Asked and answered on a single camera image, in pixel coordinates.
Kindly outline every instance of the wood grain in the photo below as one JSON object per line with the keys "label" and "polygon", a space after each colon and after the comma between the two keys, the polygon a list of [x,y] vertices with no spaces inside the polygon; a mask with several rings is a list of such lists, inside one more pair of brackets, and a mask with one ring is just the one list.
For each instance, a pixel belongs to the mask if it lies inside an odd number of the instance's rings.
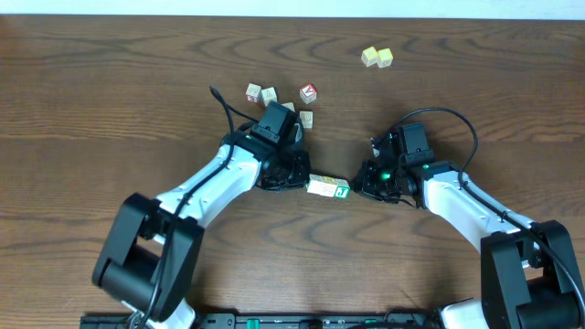
{"label": "wood grain", "polygon": [[[90,284],[118,206],[191,176],[249,82],[314,112],[314,168],[351,177],[368,138],[424,106],[461,111],[469,173],[507,206],[569,228],[585,265],[585,24],[415,19],[0,17],[0,324],[76,327],[123,312]],[[365,68],[369,46],[388,69]],[[312,82],[318,100],[298,89]],[[471,135],[420,117],[443,159]],[[207,231],[189,301],[241,312],[384,312],[479,295],[479,257],[430,213],[251,191]]]}

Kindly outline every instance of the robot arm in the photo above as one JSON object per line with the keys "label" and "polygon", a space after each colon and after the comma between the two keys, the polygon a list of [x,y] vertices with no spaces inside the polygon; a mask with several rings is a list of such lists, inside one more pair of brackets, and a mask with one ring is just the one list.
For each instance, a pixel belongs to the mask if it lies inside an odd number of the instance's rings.
{"label": "robot arm", "polygon": [[[195,312],[184,297],[206,227],[234,198],[258,182],[271,190],[304,186],[311,165],[301,150],[303,127],[287,108],[272,102],[251,127],[228,134],[216,157],[179,187],[149,199],[139,194],[122,204],[93,272],[92,281],[138,314],[145,313],[162,271],[158,299],[147,324],[153,328],[188,328]],[[221,166],[223,169],[209,178]],[[207,181],[176,213],[187,191]],[[169,233],[173,237],[166,239]],[[142,248],[139,239],[166,245],[165,262]]]}
{"label": "robot arm", "polygon": [[[581,293],[583,287],[569,233],[562,225],[554,220],[538,224],[512,212],[471,182],[467,174],[460,179],[460,169],[452,162],[435,161],[421,123],[397,127],[378,141],[377,161],[362,164],[352,181],[353,189],[362,196],[394,204],[402,201],[401,196],[411,196],[417,207],[447,220],[481,253],[482,299],[445,307],[441,318],[446,328],[580,325],[575,286]],[[575,285],[526,231],[556,252],[570,276],[579,279]],[[527,266],[543,268],[542,277],[527,281],[523,269]]]}

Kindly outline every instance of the white background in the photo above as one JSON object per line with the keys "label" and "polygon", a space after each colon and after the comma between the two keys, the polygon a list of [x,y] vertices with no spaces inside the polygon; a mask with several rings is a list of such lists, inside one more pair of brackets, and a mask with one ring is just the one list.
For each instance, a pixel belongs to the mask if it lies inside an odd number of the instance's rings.
{"label": "white background", "polygon": [[0,0],[0,14],[585,19],[585,0]]}

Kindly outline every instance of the wooden table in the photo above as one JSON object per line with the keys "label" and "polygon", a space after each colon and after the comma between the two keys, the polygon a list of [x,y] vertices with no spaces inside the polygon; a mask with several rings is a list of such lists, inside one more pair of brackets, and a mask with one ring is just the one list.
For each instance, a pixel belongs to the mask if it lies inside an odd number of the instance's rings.
{"label": "wooden table", "polygon": [[[361,51],[391,47],[390,68]],[[63,328],[123,312],[90,274],[118,206],[206,164],[227,132],[207,86],[237,109],[249,82],[314,112],[313,167],[352,177],[368,138],[447,106],[480,149],[473,180],[570,231],[585,271],[585,24],[128,16],[0,18],[0,326]],[[316,102],[298,90],[312,82]],[[467,128],[419,117],[441,159]],[[477,251],[446,221],[351,195],[253,190],[208,228],[188,300],[241,312],[432,307],[480,294]]]}

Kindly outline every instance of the cube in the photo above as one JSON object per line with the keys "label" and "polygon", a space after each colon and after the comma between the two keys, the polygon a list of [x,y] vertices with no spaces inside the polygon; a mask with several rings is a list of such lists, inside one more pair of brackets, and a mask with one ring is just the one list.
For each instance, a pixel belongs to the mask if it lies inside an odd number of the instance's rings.
{"label": "cube", "polygon": [[362,52],[362,61],[367,67],[372,66],[378,62],[378,52],[375,48],[370,47]]}
{"label": "cube", "polygon": [[313,174],[309,175],[307,193],[317,194],[318,196],[347,199],[349,196],[349,189],[349,184],[345,179]]}
{"label": "cube", "polygon": [[385,68],[386,66],[390,66],[393,58],[390,48],[380,50],[378,52],[378,67]]}
{"label": "cube", "polygon": [[292,104],[291,102],[284,103],[282,106],[285,106],[285,107],[289,108],[289,110],[294,111],[294,104]]}
{"label": "cube", "polygon": [[262,101],[264,102],[264,106],[268,106],[271,101],[277,101],[276,97],[276,90],[274,87],[270,87],[268,89],[261,91]]}
{"label": "cube", "polygon": [[301,99],[305,104],[317,99],[317,89],[313,84],[309,83],[301,88]]}
{"label": "cube", "polygon": [[313,128],[313,113],[311,111],[300,111],[299,116],[301,117],[304,129]]}
{"label": "cube", "polygon": [[260,91],[262,87],[259,85],[255,85],[253,83],[248,85],[248,89],[246,90],[246,97],[248,101],[259,102],[260,101]]}

